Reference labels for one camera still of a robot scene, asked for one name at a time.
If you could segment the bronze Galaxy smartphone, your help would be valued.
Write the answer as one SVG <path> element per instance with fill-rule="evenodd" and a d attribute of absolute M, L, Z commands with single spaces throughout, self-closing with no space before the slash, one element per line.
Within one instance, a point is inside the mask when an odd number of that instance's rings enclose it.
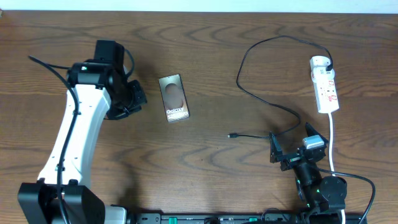
<path fill-rule="evenodd" d="M 159 79 L 164 111 L 169 123 L 190 117 L 180 74 Z"/>

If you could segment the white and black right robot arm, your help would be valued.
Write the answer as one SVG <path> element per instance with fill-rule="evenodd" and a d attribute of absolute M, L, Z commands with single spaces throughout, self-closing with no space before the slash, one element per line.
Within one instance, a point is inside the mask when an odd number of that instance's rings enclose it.
<path fill-rule="evenodd" d="M 347 183 L 337 176 L 322 177 L 316 163 L 326 154 L 328 140 L 309 123 L 305 124 L 307 137 L 295 152 L 284 154 L 276 135 L 269 134 L 270 162 L 280 163 L 282 171 L 293 170 L 299 197 L 307 207 L 296 215 L 297 223 L 340 223 L 340 212 L 345 209 Z"/>

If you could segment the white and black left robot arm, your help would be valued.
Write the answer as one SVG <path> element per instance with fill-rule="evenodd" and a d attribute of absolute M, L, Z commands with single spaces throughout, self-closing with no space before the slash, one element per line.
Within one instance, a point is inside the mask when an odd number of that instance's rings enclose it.
<path fill-rule="evenodd" d="M 134 223 L 120 205 L 105 205 L 90 189 L 91 165 L 103 121 L 127 118 L 147 99 L 130 81 L 124 56 L 114 40 L 98 40 L 93 59 L 74 63 L 59 79 L 67 104 L 57 139 L 37 181 L 24 182 L 17 194 L 29 223 Z"/>

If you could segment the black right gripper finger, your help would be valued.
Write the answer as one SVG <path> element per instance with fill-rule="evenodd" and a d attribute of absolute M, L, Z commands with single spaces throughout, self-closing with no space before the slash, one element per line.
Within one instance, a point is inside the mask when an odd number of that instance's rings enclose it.
<path fill-rule="evenodd" d="M 327 138 L 325 138 L 324 136 L 322 136 L 310 123 L 305 123 L 305 130 L 307 132 L 307 136 L 311 137 L 311 136 L 316 136 L 318 135 L 325 144 L 328 143 Z"/>
<path fill-rule="evenodd" d="M 272 132 L 269 133 L 269 140 L 271 146 L 270 162 L 280 162 L 283 159 L 283 151 L 276 136 Z"/>

